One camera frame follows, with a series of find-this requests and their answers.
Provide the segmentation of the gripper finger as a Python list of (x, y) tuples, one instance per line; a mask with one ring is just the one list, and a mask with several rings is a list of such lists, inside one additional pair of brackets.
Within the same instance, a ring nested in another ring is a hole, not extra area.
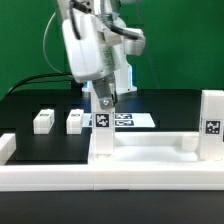
[(102, 109), (111, 109), (116, 104), (115, 76), (109, 74), (92, 82)]

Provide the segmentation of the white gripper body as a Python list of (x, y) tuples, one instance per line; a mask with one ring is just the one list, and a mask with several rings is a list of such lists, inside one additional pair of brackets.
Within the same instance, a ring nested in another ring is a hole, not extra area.
[(78, 83), (104, 78), (115, 70), (113, 52), (103, 41), (100, 21), (93, 15), (78, 17), (81, 39), (75, 37), (72, 22), (62, 23), (62, 32), (72, 75)]

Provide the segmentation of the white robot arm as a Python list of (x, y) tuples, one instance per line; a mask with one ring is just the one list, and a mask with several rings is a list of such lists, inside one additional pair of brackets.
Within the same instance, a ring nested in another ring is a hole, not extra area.
[(128, 28), (119, 7), (129, 0), (56, 0), (71, 73), (78, 83), (90, 81), (104, 110), (116, 104), (115, 75), (128, 55), (140, 55), (146, 38)]

